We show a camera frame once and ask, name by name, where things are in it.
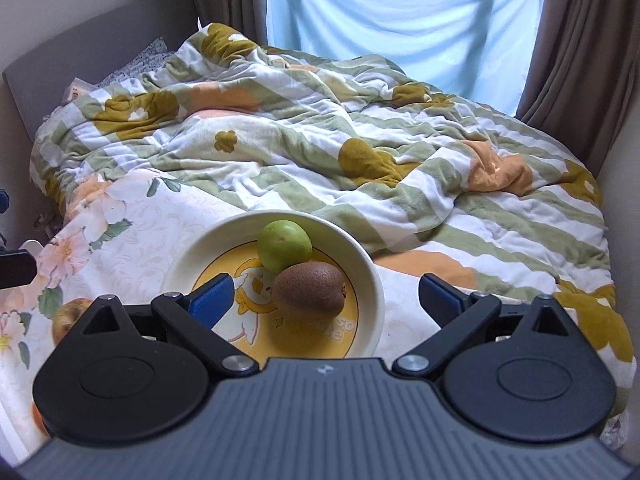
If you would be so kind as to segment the light blue window curtain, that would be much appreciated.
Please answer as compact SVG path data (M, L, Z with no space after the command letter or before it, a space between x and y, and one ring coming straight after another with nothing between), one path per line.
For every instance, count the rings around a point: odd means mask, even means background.
M268 0L276 47L348 60L379 54L409 77L512 115L544 0Z

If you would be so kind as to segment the brown right drape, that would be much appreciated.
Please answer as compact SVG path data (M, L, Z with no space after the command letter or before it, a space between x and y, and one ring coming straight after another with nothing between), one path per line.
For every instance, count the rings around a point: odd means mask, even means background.
M544 0L516 116L597 174L639 67L639 0Z

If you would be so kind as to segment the small box on bed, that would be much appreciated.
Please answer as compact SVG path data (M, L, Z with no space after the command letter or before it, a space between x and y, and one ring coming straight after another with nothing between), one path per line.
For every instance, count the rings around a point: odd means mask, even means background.
M79 78L74 78L72 82L68 85L68 87L64 90L61 104L65 105L70 102L75 101L81 96L85 96L86 94L93 92L98 87L94 84L89 84L87 81L84 81Z

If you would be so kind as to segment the large yellow apple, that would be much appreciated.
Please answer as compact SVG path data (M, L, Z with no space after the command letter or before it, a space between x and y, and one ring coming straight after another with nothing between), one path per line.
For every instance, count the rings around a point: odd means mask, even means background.
M57 346L62 339L68 334L68 332L74 327L81 315L85 313L85 310L91 304L91 300L87 298L77 298L63 304L52 318L52 339L53 343Z

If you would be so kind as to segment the brown kiwi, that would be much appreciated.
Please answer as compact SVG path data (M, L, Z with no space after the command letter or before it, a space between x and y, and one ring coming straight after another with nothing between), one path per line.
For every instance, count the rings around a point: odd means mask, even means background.
M346 301L343 273L322 261L290 266L274 279L271 300L286 315L296 318L308 321L335 318Z

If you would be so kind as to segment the patterned grey pillow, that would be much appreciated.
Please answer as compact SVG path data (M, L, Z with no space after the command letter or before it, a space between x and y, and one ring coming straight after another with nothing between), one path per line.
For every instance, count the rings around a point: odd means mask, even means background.
M162 37L154 39L147 47L137 54L127 64L108 74L96 86L104 88L114 82L119 82L132 77L137 77L143 73L149 73L162 67L165 61L174 52L168 49Z

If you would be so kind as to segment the grey bed headboard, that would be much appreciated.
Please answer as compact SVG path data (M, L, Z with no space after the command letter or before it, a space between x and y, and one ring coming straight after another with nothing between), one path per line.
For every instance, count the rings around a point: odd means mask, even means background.
M198 29L193 0L136 0L98 15L21 55L3 78L29 139L74 78L99 82L162 38L170 50Z

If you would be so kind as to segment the cream duck-print bowl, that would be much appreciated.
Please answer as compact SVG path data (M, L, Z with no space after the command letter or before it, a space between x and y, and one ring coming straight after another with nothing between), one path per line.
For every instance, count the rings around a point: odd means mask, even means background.
M334 318L291 318L272 302L276 276L262 266L257 239L264 226L278 220L293 221L307 233L312 260L341 271L344 307ZM284 210L249 212L224 220L178 252L163 289L186 295L221 273L232 279L232 305L213 331L259 363L269 358L374 355L384 322L381 280L362 246L335 224Z

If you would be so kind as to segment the green apple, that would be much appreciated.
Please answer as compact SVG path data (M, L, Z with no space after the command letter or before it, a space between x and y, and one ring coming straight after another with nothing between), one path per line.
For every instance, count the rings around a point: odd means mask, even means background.
M312 244L299 224L291 220L277 220L268 223L260 231L257 255L264 268L280 273L289 266L309 261Z

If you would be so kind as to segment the striped floral quilt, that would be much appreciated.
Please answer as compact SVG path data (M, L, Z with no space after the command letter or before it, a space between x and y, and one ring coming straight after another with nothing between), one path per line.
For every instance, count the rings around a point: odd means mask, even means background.
M465 193L558 184L601 211L589 170L560 142L490 106L410 79L386 58L330 61L259 47L210 24L157 70L60 106L30 172L61 207L77 189L148 170L243 211L335 223L372 256L400 243L373 219L397 206L416 234Z

